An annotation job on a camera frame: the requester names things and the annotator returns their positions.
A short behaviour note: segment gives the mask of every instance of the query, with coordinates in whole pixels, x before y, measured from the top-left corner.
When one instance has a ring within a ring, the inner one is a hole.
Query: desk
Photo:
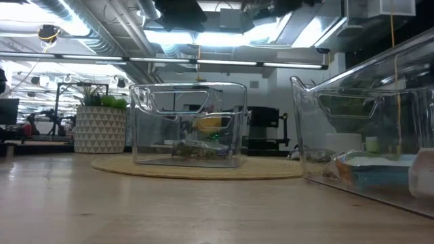
[[[432,243],[434,221],[293,180],[201,181],[92,169],[108,155],[0,163],[0,243]]]

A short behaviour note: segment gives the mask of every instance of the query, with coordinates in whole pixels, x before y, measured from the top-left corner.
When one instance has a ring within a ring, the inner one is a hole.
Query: transparent plastic bin
[[[130,87],[135,163],[238,167],[247,89],[236,83]]]
[[[434,218],[433,47],[431,29],[315,87],[290,77],[305,178]]]

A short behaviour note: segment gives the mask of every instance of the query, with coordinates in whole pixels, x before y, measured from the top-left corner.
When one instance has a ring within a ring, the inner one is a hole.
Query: monitor
[[[0,99],[0,125],[16,125],[19,99]]]

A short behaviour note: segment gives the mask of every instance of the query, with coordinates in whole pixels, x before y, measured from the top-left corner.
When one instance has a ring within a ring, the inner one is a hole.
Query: white geometric planter
[[[76,153],[122,153],[125,148],[126,111],[101,106],[80,106],[74,135]]]

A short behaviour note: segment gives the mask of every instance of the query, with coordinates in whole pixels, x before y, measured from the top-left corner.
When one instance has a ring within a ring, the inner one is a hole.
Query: fluorescent light fixture
[[[322,33],[323,27],[321,21],[318,18],[314,18],[300,33],[291,47],[311,47],[321,38]]]
[[[197,63],[198,64],[229,64],[229,65],[256,66],[256,62],[231,61],[231,60],[197,60]]]
[[[244,39],[246,41],[259,41],[269,38],[275,32],[277,23],[261,24],[260,26],[255,26],[252,30],[244,33]]]
[[[145,30],[144,34],[151,43],[158,43],[160,45],[173,45],[173,44],[191,44],[193,38],[188,32],[164,32]]]
[[[174,64],[188,64],[190,60],[182,58],[130,58],[133,62],[163,62]]]
[[[264,67],[321,69],[323,66],[318,64],[264,63]]]
[[[318,40],[314,46],[318,47],[324,41],[326,41],[333,33],[335,33],[345,22],[347,21],[347,17],[342,18],[333,28],[331,28],[320,40]]]
[[[63,55],[63,58],[78,59],[78,60],[122,61],[122,57],[111,57],[111,56]]]
[[[208,47],[239,47],[247,45],[248,41],[243,38],[242,34],[200,33],[196,44]]]
[[[19,53],[19,52],[0,52],[0,56],[16,57],[16,58],[55,58],[53,54],[35,54],[35,53]]]
[[[119,70],[118,68],[114,67],[110,64],[62,64],[65,68],[73,71],[80,72],[82,74],[87,75],[105,75],[107,78],[117,76],[126,77],[126,73]]]
[[[234,1],[198,1],[204,12],[220,12],[221,9],[241,9],[241,2]]]
[[[24,99],[20,99],[20,103],[23,103],[23,104],[55,104],[56,101],[49,101],[49,100],[24,100]],[[59,104],[80,105],[80,102],[59,101]]]
[[[277,41],[283,29],[288,24],[288,21],[290,21],[291,16],[292,16],[292,12],[288,13],[280,20],[274,33],[270,35],[269,43],[275,43]]]
[[[118,61],[96,61],[95,64],[112,64],[112,65],[127,65],[127,62],[118,62]]]

